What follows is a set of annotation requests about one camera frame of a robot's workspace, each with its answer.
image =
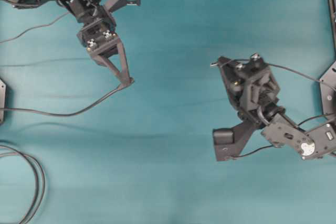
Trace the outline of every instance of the mounting hole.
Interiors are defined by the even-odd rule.
[[[292,140],[294,138],[294,136],[292,134],[289,134],[289,133],[285,133],[284,137],[287,138],[287,139],[290,139],[290,140]]]

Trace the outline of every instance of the black cable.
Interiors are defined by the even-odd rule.
[[[236,59],[236,61],[250,61],[250,60],[249,60],[249,59]],[[308,75],[306,75],[306,74],[304,74],[304,73],[301,73],[301,72],[299,72],[299,71],[297,71],[297,70],[294,70],[294,69],[291,69],[291,68],[288,68],[288,67],[284,67],[284,66],[281,66],[281,65],[277,65],[277,64],[268,63],[268,62],[266,62],[266,64],[268,64],[268,65],[270,65],[270,66],[272,66],[272,67],[281,68],[281,69],[290,71],[290,72],[292,72],[292,73],[298,74],[298,75],[300,75],[300,76],[302,76],[302,77],[305,77],[305,78],[307,78],[307,79],[309,79],[309,80],[311,80],[311,81],[318,82],[319,84],[325,85],[325,86],[329,87],[330,89],[332,89],[333,91],[336,92],[336,88],[334,88],[332,85],[330,85],[330,84],[328,84],[328,83],[326,83],[326,82],[324,82],[324,81],[320,81],[320,80],[318,80],[318,79],[315,79],[315,78],[313,78],[313,77],[311,77],[311,76],[308,76]]]
[[[48,26],[51,26],[51,25],[53,25],[54,23],[56,23],[57,21],[59,21],[60,19],[62,19],[63,17],[67,16],[68,14],[69,14],[69,12],[64,13],[64,14],[58,16],[54,21],[52,21],[52,22],[49,23],[49,24],[38,25],[38,26],[33,26],[33,27],[31,27],[31,28],[28,28],[27,30],[23,31],[22,33],[20,33],[19,35],[15,36],[15,37],[13,37],[13,38],[11,38],[11,39],[1,40],[1,41],[0,41],[0,44],[9,42],[9,41],[12,41],[12,40],[15,40],[15,39],[18,39],[19,37],[21,37],[23,34],[25,34],[25,33],[28,32],[28,31],[31,31],[31,30],[34,30],[34,29],[37,29],[37,28],[41,28],[41,27],[48,27]]]
[[[34,217],[34,215],[36,214],[36,212],[37,212],[38,208],[40,207],[41,202],[43,200],[43,197],[44,197],[44,194],[45,194],[45,188],[46,188],[45,173],[44,173],[43,168],[42,168],[41,164],[39,163],[39,161],[37,159],[35,159],[34,157],[32,157],[28,154],[21,153],[18,150],[13,149],[13,148],[8,147],[8,146],[5,146],[5,145],[0,145],[0,149],[11,151],[9,153],[0,154],[0,158],[1,157],[8,157],[8,156],[20,156],[28,163],[28,165],[33,170],[34,179],[35,179],[34,197],[33,197],[33,200],[30,204],[30,207],[29,207],[28,211],[22,217],[22,219],[18,222],[18,224],[27,224]],[[39,172],[40,172],[40,176],[41,176],[40,179],[42,181],[41,190],[39,190],[40,183],[39,183],[38,172],[37,172],[36,167],[34,166],[33,163],[35,163],[35,165],[38,167]]]
[[[15,3],[12,3],[11,1],[7,1],[7,0],[4,0],[5,2],[7,3],[10,3],[10,4],[13,4],[13,5],[17,5],[19,6],[18,4],[15,4]],[[28,28],[27,30],[23,31],[22,33],[20,33],[19,35],[11,38],[11,39],[5,39],[5,40],[0,40],[0,44],[2,43],[5,43],[5,42],[9,42],[9,41],[12,41],[12,40],[15,40],[15,39],[18,39],[19,37],[21,37],[23,34],[25,34],[26,32],[28,31],[31,31],[31,30],[34,30],[34,29],[37,29],[37,28],[42,28],[42,27],[48,27],[48,26],[51,26],[53,25],[54,23],[56,23],[57,21],[59,21],[60,19],[64,18],[65,16],[67,16],[68,14],[70,14],[69,12],[66,12],[60,16],[58,16],[54,21],[52,21],[51,23],[49,24],[45,24],[45,25],[38,25],[38,26],[33,26],[31,28]]]
[[[19,108],[0,108],[0,111],[19,111],[19,112],[27,112],[27,113],[33,113],[33,114],[46,115],[46,116],[55,116],[55,117],[59,117],[59,118],[68,118],[68,117],[71,117],[71,116],[82,114],[82,113],[92,109],[93,107],[97,106],[99,103],[106,100],[108,97],[112,96],[113,94],[115,94],[118,91],[123,90],[127,87],[129,87],[129,86],[121,86],[120,85],[116,89],[113,89],[112,91],[110,91],[109,93],[104,95],[102,98],[98,99],[93,104],[87,106],[86,108],[84,108],[80,111],[74,112],[74,113],[69,113],[69,114],[57,114],[57,113],[49,113],[49,112],[44,112],[44,111],[39,111],[39,110],[19,109]]]
[[[274,146],[273,146],[273,145],[267,145],[267,146],[261,147],[261,148],[259,148],[259,149],[256,149],[256,150],[254,150],[254,151],[252,151],[252,152],[250,152],[250,153],[247,153],[247,154],[244,154],[244,155],[241,155],[241,156],[237,156],[237,157],[232,157],[232,158],[233,158],[233,159],[239,159],[239,158],[242,158],[242,157],[247,157],[247,156],[250,156],[250,155],[252,155],[252,154],[255,154],[255,153],[257,153],[257,152],[259,152],[259,151],[261,151],[261,150],[268,149],[268,148],[271,148],[271,147],[274,147]]]
[[[310,120],[317,119],[317,118],[323,118],[325,116],[330,116],[330,115],[335,115],[335,113],[312,116],[311,118],[305,119],[304,121],[299,123],[298,126],[301,126],[301,125],[303,125],[304,123],[307,123]]]

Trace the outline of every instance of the metal plate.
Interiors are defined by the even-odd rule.
[[[331,67],[324,73],[320,81],[326,82],[336,88],[336,62],[334,62]],[[320,84],[321,89],[321,101],[323,114],[331,114],[335,112],[335,100],[334,91],[328,86]],[[334,115],[326,116],[328,119],[334,117]]]
[[[6,100],[6,84],[0,79],[0,108],[5,107]],[[5,112],[0,111],[0,124],[3,124],[5,121]]]

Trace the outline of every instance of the bolt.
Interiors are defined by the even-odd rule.
[[[251,60],[256,61],[256,60],[258,60],[258,59],[260,59],[260,58],[261,58],[261,57],[260,57],[260,55],[259,55],[258,53],[255,53],[255,54],[251,55]]]
[[[236,66],[236,69],[237,69],[237,70],[242,70],[243,67],[244,67],[243,64],[242,64],[242,63],[239,63],[239,64]]]

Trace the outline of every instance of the teal fabric surface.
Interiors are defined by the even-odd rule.
[[[1,3],[0,39],[63,12],[55,3],[35,10]],[[75,118],[7,113],[0,127],[1,139],[46,170],[46,199],[32,223],[334,222],[336,159],[304,162],[285,147],[215,161],[212,129],[239,119],[209,67],[220,55],[259,52],[320,77],[335,60],[327,0],[142,0],[114,16],[133,86]],[[118,84],[90,60],[80,28],[69,15],[0,45],[8,106],[73,112]],[[321,113],[318,84],[274,74],[293,120]],[[264,145],[257,132],[244,153]],[[1,159],[0,222],[24,214],[33,183],[22,160]]]

